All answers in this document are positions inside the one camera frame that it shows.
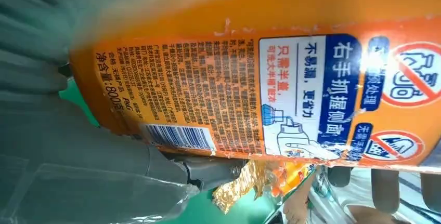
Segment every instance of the orange bottle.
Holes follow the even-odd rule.
[[[437,171],[440,13],[440,0],[121,0],[71,64],[102,126],[163,150]],[[308,141],[279,147],[283,124]]]

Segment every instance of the plastic packaging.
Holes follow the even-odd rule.
[[[101,125],[166,151],[438,172],[438,1],[131,0],[71,63]]]
[[[314,164],[303,164],[298,162],[271,162],[267,165],[270,173],[270,195],[278,203],[289,197],[297,187],[306,180],[316,169]]]
[[[176,217],[199,192],[193,185],[130,173],[53,164],[32,169],[14,157],[0,156],[0,168],[0,185],[10,189],[2,194],[1,223],[156,222]],[[163,200],[151,204],[155,195]]]
[[[226,214],[237,200],[254,188],[255,199],[264,195],[281,204],[314,169],[312,164],[250,160],[238,179],[213,192],[213,203]]]

